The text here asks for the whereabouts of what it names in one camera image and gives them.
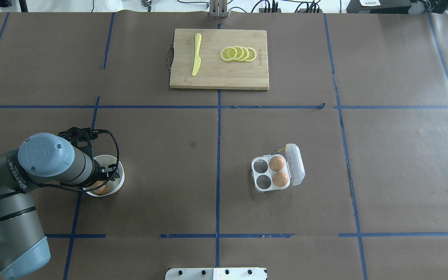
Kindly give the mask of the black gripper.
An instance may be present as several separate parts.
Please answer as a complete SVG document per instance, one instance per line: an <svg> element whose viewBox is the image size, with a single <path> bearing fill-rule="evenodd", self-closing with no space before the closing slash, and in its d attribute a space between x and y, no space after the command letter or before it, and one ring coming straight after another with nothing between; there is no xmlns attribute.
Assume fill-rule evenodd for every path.
<svg viewBox="0 0 448 280"><path fill-rule="evenodd" d="M119 178L119 168L116 163L110 164L107 167L95 163L93 167L92 182L96 183L99 181L115 181Z"/></svg>

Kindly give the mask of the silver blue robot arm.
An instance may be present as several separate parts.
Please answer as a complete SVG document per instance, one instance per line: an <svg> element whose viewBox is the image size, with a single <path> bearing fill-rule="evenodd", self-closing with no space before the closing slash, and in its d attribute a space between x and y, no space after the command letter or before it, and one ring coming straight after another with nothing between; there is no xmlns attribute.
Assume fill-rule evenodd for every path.
<svg viewBox="0 0 448 280"><path fill-rule="evenodd" d="M115 163L103 166L93 155L91 141L106 129L72 127L58 135L36 133L0 155L0 274L18 280L51 259L47 237L32 192L57 188L91 193L120 177L117 141Z"/></svg>

